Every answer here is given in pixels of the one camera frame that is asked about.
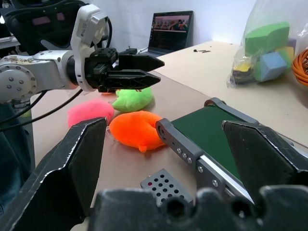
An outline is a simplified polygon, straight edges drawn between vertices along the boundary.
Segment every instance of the orange plush toy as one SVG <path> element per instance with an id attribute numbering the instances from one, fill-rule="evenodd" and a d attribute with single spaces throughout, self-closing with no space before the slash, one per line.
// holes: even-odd
<path id="1" fill-rule="evenodd" d="M 144 153 L 165 145 L 155 128 L 156 121 L 160 119 L 161 117 L 151 112 L 131 112 L 114 118 L 109 128 L 116 140 Z"/>

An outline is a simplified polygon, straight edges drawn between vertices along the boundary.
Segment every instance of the orange cable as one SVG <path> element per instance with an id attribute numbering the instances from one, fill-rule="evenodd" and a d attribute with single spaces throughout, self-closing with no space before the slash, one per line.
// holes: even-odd
<path id="1" fill-rule="evenodd" d="M 294 59 L 292 69 L 297 81 L 308 87 L 308 49 Z"/>

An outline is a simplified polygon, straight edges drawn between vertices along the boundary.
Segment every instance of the plastic bag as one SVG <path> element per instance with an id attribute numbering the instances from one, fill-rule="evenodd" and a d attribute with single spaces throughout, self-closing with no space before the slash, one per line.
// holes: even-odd
<path id="1" fill-rule="evenodd" d="M 279 78 L 308 46 L 308 1 L 257 0 L 227 85 Z"/>

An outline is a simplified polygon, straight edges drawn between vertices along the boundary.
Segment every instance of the screw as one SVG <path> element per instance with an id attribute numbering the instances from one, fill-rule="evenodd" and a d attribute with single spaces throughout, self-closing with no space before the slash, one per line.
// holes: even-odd
<path id="1" fill-rule="evenodd" d="M 203 173 L 203 168 L 201 166 L 198 167 L 199 172 Z"/>
<path id="2" fill-rule="evenodd" d="M 217 182 L 217 180 L 212 180 L 212 184 L 213 184 L 215 187 L 218 187 L 218 182 Z"/>

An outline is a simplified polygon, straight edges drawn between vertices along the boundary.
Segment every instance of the green plush toy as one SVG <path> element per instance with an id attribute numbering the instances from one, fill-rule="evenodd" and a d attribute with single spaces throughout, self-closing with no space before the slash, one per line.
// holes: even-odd
<path id="1" fill-rule="evenodd" d="M 147 106 L 153 98 L 151 88 L 142 90 L 117 90 L 117 100 L 112 104 L 121 112 L 136 112 Z"/>

